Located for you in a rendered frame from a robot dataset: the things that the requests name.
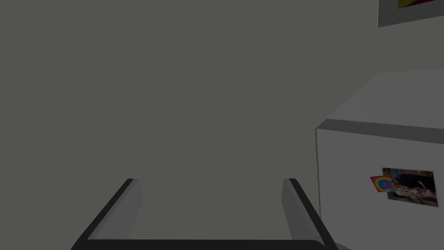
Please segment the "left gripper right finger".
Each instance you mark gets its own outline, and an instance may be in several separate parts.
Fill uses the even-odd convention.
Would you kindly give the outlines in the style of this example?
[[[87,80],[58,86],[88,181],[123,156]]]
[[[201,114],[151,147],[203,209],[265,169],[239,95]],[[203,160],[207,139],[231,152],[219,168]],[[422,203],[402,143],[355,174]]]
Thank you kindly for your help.
[[[313,242],[313,250],[338,250],[313,204],[296,179],[283,180],[281,203],[292,240]]]

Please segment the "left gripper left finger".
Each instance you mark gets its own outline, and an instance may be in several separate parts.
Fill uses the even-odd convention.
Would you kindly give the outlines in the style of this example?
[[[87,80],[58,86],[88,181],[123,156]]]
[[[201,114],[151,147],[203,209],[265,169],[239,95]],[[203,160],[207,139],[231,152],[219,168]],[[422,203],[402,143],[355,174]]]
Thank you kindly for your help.
[[[139,179],[129,178],[101,209],[71,250],[118,250],[124,247],[143,203]]]

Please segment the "white fridge with magnets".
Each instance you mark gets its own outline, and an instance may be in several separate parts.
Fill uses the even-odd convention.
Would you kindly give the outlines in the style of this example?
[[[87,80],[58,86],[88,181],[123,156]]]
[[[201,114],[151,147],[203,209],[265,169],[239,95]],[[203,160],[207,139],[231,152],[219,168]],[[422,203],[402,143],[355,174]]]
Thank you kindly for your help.
[[[315,129],[320,216],[350,250],[444,250],[444,70],[377,75]],[[430,171],[438,207],[391,200],[371,177]]]

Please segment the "framed wall picture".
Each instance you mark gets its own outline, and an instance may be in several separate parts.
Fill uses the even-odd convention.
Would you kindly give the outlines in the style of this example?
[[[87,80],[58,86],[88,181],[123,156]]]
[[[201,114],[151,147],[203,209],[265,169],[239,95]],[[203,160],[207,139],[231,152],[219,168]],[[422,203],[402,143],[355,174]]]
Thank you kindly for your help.
[[[378,0],[378,28],[439,16],[444,16],[444,0]]]

